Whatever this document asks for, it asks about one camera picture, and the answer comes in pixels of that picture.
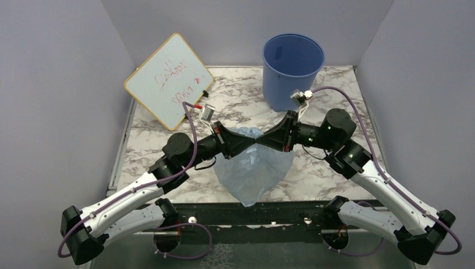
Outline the light blue trash bag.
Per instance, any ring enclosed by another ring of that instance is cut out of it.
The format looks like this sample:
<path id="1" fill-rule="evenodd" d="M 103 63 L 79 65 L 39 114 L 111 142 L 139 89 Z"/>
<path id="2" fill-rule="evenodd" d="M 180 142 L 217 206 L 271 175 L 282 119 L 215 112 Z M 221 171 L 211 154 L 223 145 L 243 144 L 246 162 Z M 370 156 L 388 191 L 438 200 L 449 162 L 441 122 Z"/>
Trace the light blue trash bag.
<path id="1" fill-rule="evenodd" d="M 243 206 L 250 207 L 287 175 L 294 158 L 294 152 L 256 143 L 230 160 L 218 155 L 213 169 L 218 182 Z"/>

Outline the blue plastic trash bin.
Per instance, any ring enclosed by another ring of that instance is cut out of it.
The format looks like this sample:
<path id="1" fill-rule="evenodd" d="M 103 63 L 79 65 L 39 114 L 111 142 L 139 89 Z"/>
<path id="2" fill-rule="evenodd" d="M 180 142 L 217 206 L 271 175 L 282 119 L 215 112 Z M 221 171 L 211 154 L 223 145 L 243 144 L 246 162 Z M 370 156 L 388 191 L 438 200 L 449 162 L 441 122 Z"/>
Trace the blue plastic trash bin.
<path id="1" fill-rule="evenodd" d="M 290 96 L 295 90 L 312 87 L 325 62 L 323 48 L 300 34 L 281 34 L 264 45 L 262 91 L 267 104 L 276 112 L 297 108 Z"/>

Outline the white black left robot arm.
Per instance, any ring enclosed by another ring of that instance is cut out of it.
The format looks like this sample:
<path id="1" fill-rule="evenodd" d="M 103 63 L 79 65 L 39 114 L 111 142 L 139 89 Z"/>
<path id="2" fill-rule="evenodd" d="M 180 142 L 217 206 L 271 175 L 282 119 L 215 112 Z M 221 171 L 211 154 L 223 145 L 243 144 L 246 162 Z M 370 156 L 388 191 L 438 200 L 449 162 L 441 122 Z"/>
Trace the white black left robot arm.
<path id="1" fill-rule="evenodd" d="M 96 258 L 113 239 L 121 235 L 160 227 L 174 228 L 178 212 L 162 196 L 185 182 L 187 170 L 221 154 L 230 159 L 253 144 L 255 139 L 238 134 L 215 122 L 212 133 L 198 140 L 179 132 L 169 137 L 163 157 L 128 187 L 91 206 L 71 206 L 62 213 L 63 240 L 58 256 L 71 257 L 76 265 Z"/>

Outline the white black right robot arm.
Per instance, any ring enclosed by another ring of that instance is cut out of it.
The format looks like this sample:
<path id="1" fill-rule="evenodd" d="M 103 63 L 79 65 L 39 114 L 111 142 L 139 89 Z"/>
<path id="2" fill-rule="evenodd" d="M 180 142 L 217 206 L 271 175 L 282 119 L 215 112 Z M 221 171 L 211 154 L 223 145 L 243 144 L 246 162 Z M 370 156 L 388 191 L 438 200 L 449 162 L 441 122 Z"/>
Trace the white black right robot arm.
<path id="1" fill-rule="evenodd" d="M 351 138 L 355 129 L 355 122 L 342 109 L 331 109 L 320 127 L 301 123 L 297 113 L 289 111 L 256 142 L 283 152 L 291 151 L 296 144 L 327 150 L 329 166 L 370 192 L 388 212 L 364 208 L 337 196 L 324 207 L 324 223 L 330 228 L 352 225 L 365 229 L 395 244 L 411 261 L 428 264 L 455 216 L 427 205 L 387 172 L 377 170 L 372 154 Z"/>

